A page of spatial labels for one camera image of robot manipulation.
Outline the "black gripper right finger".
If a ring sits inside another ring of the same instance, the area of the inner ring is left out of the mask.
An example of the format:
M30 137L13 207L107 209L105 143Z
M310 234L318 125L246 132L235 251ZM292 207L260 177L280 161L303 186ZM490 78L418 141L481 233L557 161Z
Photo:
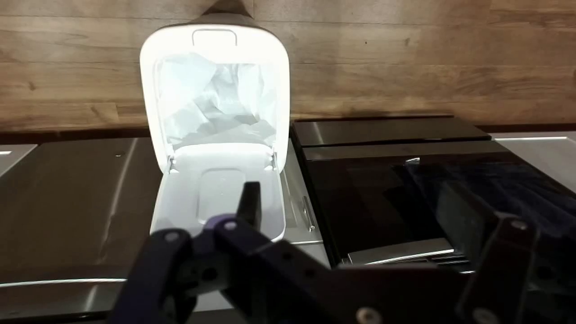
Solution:
M472 265L458 303L465 324L576 324L575 279L543 254L535 225L456 182L442 186L436 218Z

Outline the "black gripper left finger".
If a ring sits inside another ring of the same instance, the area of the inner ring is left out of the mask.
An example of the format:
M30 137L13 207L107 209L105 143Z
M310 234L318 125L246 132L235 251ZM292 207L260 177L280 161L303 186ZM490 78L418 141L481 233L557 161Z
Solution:
M213 216L199 236L152 234L130 270L109 324L186 324L206 294L219 292L249 324L332 324L319 294L325 267L289 242L256 229L262 189L244 188L235 215Z

